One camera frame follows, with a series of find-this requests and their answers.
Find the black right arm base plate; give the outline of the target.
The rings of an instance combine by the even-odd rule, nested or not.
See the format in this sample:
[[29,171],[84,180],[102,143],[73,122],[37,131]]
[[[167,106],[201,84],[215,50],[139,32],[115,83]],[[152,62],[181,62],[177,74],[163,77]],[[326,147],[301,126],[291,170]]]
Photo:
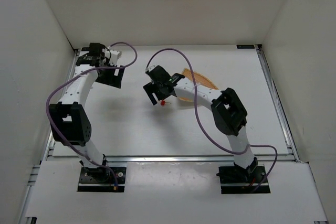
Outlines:
[[266,175],[264,166],[257,166],[248,178],[240,175],[234,166],[220,166],[216,175],[219,177],[223,195],[271,193],[267,179],[257,187]]

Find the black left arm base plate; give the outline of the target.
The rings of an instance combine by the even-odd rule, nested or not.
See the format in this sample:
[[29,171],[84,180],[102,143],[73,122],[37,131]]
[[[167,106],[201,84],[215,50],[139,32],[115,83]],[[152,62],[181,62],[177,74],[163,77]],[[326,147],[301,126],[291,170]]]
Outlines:
[[126,167],[110,167],[117,178],[115,186],[113,174],[103,168],[87,168],[82,166],[77,191],[97,193],[123,193],[125,190]]

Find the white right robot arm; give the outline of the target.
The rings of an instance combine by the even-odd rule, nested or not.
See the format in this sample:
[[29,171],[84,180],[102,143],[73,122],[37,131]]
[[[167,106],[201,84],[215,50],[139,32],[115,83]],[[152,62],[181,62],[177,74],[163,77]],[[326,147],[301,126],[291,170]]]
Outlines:
[[154,105],[174,96],[191,100],[212,112],[215,126],[227,136],[231,147],[229,152],[234,155],[234,176],[247,182],[258,161],[246,133],[247,111],[236,92],[231,88],[221,91],[195,85],[182,74],[169,75],[161,66],[152,66],[145,73],[151,81],[143,88]]

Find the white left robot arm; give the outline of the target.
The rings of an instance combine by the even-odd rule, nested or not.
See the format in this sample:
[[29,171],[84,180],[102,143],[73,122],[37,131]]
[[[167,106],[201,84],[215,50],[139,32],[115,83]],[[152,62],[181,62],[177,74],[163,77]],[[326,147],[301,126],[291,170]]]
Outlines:
[[115,70],[121,57],[120,51],[108,49],[100,43],[82,48],[74,70],[75,80],[67,85],[57,103],[48,106],[53,121],[54,140],[72,149],[80,158],[85,172],[103,183],[114,179],[114,172],[107,168],[107,161],[91,140],[92,127],[85,112],[88,94],[95,82],[120,88],[124,70]]

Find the single red fake cherry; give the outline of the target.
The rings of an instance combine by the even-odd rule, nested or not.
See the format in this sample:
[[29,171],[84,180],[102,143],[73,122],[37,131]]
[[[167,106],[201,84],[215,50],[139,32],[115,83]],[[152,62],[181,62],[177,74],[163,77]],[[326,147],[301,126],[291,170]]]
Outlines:
[[161,106],[165,106],[165,105],[168,105],[168,104],[171,104],[171,102],[167,102],[167,101],[165,101],[165,100],[162,100],[162,101],[160,102],[160,105],[161,105]]

